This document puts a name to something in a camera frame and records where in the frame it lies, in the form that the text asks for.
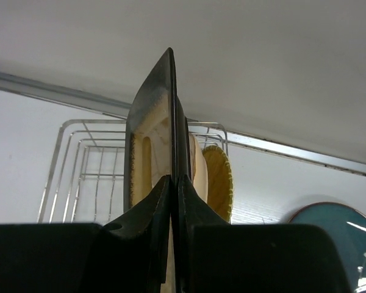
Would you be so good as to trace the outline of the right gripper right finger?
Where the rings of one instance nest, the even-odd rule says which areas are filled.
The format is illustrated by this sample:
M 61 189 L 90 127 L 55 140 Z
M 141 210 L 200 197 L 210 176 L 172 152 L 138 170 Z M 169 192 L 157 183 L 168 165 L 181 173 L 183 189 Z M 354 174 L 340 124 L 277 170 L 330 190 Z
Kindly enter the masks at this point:
M 173 194 L 177 292 L 349 292 L 331 238 L 312 225 L 231 225 L 187 176 Z

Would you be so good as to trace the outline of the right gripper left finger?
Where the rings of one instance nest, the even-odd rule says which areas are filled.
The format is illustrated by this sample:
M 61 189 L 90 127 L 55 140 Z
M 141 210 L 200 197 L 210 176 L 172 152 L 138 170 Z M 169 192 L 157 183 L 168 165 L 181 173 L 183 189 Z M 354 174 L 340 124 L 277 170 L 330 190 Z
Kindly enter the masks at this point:
M 166 279 L 170 177 L 106 225 L 0 225 L 0 292 L 159 292 Z

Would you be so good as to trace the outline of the round woven bamboo plate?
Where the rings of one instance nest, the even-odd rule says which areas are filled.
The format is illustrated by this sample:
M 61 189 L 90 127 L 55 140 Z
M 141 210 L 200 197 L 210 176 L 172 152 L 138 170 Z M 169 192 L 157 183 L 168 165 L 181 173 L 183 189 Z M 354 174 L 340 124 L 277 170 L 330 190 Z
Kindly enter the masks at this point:
M 207 204 L 226 222 L 231 221 L 234 183 L 231 164 L 222 148 L 211 145 L 203 149 L 207 164 Z

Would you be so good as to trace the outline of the beige bird painted plate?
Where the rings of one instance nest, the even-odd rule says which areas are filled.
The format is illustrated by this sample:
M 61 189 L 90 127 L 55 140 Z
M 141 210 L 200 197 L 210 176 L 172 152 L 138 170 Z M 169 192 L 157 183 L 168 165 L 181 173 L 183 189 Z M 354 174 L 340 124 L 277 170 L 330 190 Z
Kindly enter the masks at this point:
M 193 187 L 198 196 L 207 203 L 208 197 L 208 172 L 206 160 L 196 137 L 189 134 L 190 143 L 190 166 Z

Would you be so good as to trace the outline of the square brown yellow plate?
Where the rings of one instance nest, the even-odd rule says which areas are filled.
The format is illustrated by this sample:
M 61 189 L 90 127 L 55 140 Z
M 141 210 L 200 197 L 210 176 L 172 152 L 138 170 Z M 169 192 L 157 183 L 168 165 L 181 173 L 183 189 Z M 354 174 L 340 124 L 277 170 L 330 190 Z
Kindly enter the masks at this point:
M 171 48 L 162 54 L 138 90 L 126 120 L 124 207 L 129 209 L 148 196 L 164 175 L 171 180 L 167 213 L 172 237 L 174 289 L 183 291 L 178 216 L 178 182 L 190 177 L 187 119 L 176 89 L 176 66 Z

